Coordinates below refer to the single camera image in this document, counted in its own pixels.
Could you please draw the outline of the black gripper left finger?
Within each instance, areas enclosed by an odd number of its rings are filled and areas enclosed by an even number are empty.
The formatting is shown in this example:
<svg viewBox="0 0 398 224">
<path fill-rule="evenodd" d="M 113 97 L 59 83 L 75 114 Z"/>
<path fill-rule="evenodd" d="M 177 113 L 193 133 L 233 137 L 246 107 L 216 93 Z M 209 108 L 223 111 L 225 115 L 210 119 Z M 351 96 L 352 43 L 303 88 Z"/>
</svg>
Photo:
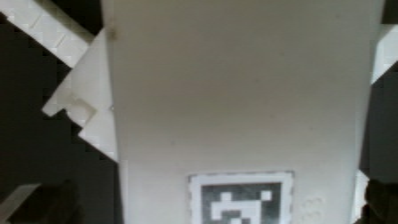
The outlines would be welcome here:
<svg viewBox="0 0 398 224">
<path fill-rule="evenodd" d="M 0 224 L 84 224 L 77 184 L 20 185 L 0 201 Z"/>
</svg>

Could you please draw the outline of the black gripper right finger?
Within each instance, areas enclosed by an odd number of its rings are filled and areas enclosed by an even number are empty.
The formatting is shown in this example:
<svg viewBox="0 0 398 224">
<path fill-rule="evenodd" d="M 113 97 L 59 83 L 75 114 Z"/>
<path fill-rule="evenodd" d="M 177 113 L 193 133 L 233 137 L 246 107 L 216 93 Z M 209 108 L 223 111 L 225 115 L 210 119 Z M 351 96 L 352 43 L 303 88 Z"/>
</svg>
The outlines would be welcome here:
<svg viewBox="0 0 398 224">
<path fill-rule="evenodd" d="M 398 183 L 372 179 L 365 199 L 361 224 L 398 224 Z"/>
</svg>

